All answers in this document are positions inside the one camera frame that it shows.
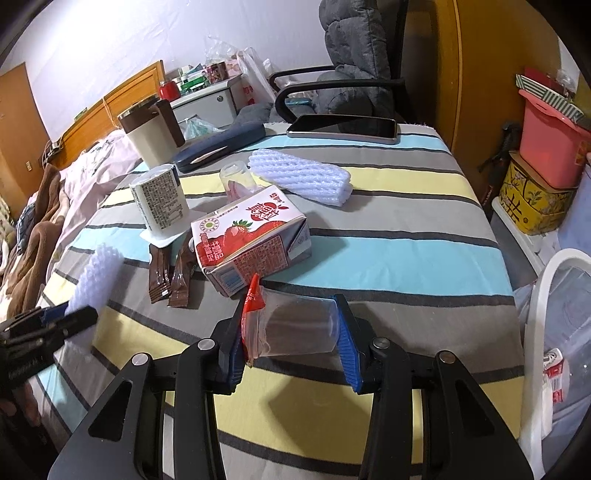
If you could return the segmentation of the clear plastic bottle red label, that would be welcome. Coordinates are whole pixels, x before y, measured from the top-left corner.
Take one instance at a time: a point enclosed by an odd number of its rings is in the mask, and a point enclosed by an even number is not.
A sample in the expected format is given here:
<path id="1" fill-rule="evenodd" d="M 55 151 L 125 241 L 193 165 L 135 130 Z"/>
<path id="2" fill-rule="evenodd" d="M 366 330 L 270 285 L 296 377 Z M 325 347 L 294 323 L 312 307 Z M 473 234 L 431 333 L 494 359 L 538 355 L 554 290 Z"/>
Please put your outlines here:
<path id="1" fill-rule="evenodd" d="M 562 403 L 565 400 L 564 374 L 565 359 L 560 349 L 552 348 L 543 357 L 543 374 L 545 381 L 549 384 L 552 401 Z"/>

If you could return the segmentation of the clear zip bag red seal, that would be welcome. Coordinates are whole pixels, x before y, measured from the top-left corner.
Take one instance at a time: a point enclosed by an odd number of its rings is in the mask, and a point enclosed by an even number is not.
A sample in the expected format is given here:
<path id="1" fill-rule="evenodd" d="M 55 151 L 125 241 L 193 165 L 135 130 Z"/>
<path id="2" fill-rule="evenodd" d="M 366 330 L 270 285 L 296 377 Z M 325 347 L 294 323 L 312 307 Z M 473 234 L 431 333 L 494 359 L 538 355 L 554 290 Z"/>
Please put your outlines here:
<path id="1" fill-rule="evenodd" d="M 246 364 L 259 358 L 331 353 L 339 339 L 335 300 L 288 294 L 250 281 L 242 308 Z"/>

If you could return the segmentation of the strawberry milk carton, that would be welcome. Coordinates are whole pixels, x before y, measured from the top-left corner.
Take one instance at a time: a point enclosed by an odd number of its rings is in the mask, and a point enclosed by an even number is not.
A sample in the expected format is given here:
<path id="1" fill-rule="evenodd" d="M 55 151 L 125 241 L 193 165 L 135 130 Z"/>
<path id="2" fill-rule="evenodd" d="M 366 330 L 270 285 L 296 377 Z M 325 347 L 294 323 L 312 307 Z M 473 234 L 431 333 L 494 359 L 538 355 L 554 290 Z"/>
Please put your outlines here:
<path id="1" fill-rule="evenodd" d="M 224 297 L 311 256 L 308 219 L 268 186 L 191 223 L 197 263 Z"/>

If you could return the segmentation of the white foam fruit net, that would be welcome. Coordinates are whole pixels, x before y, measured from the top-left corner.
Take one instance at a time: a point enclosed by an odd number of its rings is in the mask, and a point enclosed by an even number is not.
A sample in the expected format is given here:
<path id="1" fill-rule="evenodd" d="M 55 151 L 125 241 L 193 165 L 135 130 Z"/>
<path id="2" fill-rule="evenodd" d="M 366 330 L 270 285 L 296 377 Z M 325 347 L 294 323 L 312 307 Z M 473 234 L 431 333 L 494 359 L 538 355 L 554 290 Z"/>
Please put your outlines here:
<path id="1" fill-rule="evenodd" d="M 256 176 L 302 198 L 341 207 L 353 192 L 351 174 L 336 165 L 259 149 L 249 156 Z"/>

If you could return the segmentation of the clear plastic cup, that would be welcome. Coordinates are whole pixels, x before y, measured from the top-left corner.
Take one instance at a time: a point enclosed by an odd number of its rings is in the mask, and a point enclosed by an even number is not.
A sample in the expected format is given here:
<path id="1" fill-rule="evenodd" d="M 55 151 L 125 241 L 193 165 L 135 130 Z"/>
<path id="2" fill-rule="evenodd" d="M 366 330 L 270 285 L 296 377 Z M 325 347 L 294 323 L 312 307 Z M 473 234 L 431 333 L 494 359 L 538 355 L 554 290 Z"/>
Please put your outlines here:
<path id="1" fill-rule="evenodd" d="M 221 178 L 228 203 L 249 197 L 262 189 L 243 161 L 224 165 L 219 171 L 219 178 Z"/>

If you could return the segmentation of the white round trash bin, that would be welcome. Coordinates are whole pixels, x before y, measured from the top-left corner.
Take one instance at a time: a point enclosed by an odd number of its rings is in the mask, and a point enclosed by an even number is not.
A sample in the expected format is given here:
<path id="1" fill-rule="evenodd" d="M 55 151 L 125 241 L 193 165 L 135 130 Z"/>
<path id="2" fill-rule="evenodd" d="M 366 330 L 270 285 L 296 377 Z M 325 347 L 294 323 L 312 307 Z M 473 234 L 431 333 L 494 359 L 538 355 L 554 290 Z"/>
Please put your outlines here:
<path id="1" fill-rule="evenodd" d="M 522 301 L 520 447 L 536 479 L 585 478 L 590 459 L 590 256 L 563 249 Z"/>

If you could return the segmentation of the brown blanket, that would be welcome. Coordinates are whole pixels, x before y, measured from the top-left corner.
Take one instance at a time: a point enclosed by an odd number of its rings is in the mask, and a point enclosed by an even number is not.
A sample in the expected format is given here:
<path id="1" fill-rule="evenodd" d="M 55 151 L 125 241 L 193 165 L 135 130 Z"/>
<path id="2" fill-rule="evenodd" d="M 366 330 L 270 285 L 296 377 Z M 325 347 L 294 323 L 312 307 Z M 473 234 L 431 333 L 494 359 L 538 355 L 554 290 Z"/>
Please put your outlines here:
<path id="1" fill-rule="evenodd" d="M 34 226 L 22 255 L 1 290 L 1 319 L 7 320 L 37 305 L 46 283 L 47 269 L 69 209 L 60 171 L 45 167 L 34 203 Z"/>

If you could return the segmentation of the pink bedding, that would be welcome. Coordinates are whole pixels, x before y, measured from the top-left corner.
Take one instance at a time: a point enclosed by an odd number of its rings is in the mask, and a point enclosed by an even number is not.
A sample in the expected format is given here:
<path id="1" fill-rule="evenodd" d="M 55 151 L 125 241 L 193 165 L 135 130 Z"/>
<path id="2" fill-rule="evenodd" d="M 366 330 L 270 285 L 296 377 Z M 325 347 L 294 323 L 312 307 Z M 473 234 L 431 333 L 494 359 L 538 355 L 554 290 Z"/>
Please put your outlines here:
<path id="1" fill-rule="evenodd" d="M 68 198 L 69 208 L 47 267 L 47 275 L 101 203 L 141 161 L 124 131 L 116 129 L 61 171 L 62 191 Z"/>

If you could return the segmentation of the white storage box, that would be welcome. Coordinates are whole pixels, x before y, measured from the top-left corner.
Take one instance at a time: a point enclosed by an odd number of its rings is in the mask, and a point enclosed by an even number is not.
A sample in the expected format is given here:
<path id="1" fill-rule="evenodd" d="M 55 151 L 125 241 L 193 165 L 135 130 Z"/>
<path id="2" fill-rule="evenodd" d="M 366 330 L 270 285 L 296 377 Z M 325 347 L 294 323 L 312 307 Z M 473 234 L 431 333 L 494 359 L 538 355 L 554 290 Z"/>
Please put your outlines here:
<path id="1" fill-rule="evenodd" d="M 493 200 L 492 206 L 491 228 L 501 249 L 511 286 L 517 290 L 532 283 L 560 250 L 557 230 L 526 235 L 504 210 L 499 198 Z"/>

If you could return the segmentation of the light blue round bin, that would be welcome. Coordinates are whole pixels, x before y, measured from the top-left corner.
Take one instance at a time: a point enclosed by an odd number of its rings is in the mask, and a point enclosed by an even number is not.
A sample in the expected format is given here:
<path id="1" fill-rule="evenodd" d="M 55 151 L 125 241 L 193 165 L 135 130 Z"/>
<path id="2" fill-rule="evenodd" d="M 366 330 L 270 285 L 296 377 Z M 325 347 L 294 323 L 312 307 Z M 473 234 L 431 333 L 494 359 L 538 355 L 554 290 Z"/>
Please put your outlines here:
<path id="1" fill-rule="evenodd" d="M 591 178 L 587 163 L 576 195 L 558 230 L 562 249 L 574 248 L 591 255 Z"/>

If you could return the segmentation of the yellow floral box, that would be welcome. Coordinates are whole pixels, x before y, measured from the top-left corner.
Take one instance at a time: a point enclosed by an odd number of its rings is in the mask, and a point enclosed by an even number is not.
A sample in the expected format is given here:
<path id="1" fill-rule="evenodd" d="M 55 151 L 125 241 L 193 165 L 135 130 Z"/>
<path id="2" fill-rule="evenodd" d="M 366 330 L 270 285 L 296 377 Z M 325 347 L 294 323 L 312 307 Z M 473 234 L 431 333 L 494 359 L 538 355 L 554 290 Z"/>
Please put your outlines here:
<path id="1" fill-rule="evenodd" d="M 504 211 L 523 234 L 535 236 L 556 230 L 577 189 L 556 189 L 517 151 L 510 151 L 509 155 L 511 162 L 499 194 Z"/>

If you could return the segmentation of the green patterned plastic bag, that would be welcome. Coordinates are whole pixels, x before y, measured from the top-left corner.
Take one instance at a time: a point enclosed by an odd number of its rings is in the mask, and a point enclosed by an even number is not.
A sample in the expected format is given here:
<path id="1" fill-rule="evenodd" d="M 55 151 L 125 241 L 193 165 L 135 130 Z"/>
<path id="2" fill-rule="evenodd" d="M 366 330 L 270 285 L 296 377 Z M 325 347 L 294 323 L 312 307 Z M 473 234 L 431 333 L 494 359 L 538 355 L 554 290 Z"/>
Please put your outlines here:
<path id="1" fill-rule="evenodd" d="M 193 115 L 180 121 L 179 126 L 181 127 L 181 132 L 186 141 L 219 133 L 221 131 L 221 129 L 215 127 L 211 122 L 200 119 L 197 115 Z"/>

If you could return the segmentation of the striped tablecloth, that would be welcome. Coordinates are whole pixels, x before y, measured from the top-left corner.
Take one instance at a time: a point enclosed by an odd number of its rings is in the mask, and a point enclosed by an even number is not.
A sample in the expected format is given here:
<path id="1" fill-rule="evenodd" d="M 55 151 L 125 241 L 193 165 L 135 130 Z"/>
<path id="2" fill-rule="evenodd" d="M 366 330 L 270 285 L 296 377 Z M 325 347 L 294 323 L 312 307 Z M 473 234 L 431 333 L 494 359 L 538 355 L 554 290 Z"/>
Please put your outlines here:
<path id="1" fill-rule="evenodd" d="M 337 164 L 353 184 L 339 208 L 294 197 L 308 219 L 311 256 L 267 278 L 266 287 L 315 297 L 342 294 L 377 334 L 406 350 L 454 352 L 518 432 L 524 361 L 512 287 L 490 224 L 437 132 L 406 126 L 391 146 L 273 135 L 263 148 Z M 121 183 L 67 246 L 41 295 L 42 305 L 66 301 L 98 245 L 124 255 L 91 349 L 63 348 L 55 364 L 33 379 L 43 424 L 57 446 L 133 354 L 177 354 L 235 312 L 235 300 L 201 274 L 191 280 L 187 308 L 152 302 L 142 228 Z M 335 356 L 259 360 L 245 370 L 235 393 L 215 400 L 226 474 L 354 478 L 371 406 L 370 397 L 346 385 Z"/>

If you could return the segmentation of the black office chair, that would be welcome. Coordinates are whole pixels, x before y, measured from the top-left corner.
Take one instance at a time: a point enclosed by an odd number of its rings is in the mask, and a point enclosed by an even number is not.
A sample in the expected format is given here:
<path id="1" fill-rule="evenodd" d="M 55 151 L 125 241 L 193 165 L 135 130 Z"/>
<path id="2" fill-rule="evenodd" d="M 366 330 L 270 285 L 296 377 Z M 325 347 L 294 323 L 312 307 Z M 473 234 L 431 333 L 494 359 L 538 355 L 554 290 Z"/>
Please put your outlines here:
<path id="1" fill-rule="evenodd" d="M 270 76 L 274 109 L 293 123 L 287 97 L 314 92 L 315 112 L 370 115 L 404 122 L 412 117 L 402 76 L 409 3 L 396 1 L 382 14 L 376 1 L 322 1 L 318 18 L 331 63 Z"/>

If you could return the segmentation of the grey chair cushion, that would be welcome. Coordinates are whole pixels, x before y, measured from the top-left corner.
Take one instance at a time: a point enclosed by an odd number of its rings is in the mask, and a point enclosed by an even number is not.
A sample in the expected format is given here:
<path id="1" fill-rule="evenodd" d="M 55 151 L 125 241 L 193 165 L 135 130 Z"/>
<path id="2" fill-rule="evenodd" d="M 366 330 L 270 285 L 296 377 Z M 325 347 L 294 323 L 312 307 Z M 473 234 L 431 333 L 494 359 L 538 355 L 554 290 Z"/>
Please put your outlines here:
<path id="1" fill-rule="evenodd" d="M 386 33 L 375 1 L 322 1 L 318 18 L 325 31 L 325 48 L 335 69 L 318 76 L 329 80 L 389 80 Z M 318 113 L 394 116 L 393 97 L 383 88 L 320 89 Z"/>

